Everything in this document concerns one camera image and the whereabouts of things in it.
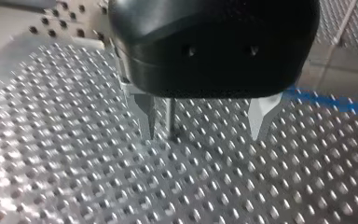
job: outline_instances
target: blue tape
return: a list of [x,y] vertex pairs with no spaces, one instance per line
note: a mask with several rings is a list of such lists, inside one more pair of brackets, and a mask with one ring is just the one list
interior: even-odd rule
[[303,91],[300,89],[289,89],[283,93],[283,95],[290,95],[300,100],[309,101],[312,103],[319,103],[320,105],[336,106],[340,112],[348,112],[354,110],[358,113],[358,103],[351,103],[348,98],[340,97],[332,99],[328,96],[317,96],[309,91]]

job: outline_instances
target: black plastic cover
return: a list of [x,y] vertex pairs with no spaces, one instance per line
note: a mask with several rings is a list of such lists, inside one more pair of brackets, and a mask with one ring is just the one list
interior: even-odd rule
[[319,25],[317,0],[111,0],[128,79],[175,98],[265,97],[293,85]]

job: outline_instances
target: robot end effector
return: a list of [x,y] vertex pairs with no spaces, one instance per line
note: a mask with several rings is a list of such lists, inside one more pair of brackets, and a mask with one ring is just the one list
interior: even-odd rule
[[258,98],[250,110],[263,111],[299,78],[318,29],[319,3],[111,0],[109,18],[122,80],[137,94]]

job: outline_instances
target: screw hole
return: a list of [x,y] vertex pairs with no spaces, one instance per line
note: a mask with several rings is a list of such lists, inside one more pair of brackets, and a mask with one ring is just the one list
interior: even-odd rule
[[193,57],[197,53],[197,50],[194,46],[191,45],[184,45],[182,47],[182,54],[186,57]]
[[254,57],[258,53],[258,46],[245,46],[242,49],[247,56]]

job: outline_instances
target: perforated metal plate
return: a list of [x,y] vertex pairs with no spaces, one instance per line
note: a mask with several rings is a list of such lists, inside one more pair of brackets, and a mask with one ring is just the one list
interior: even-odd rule
[[268,139],[247,100],[180,100],[140,140],[113,56],[42,46],[0,91],[0,223],[358,223],[358,115],[294,100]]

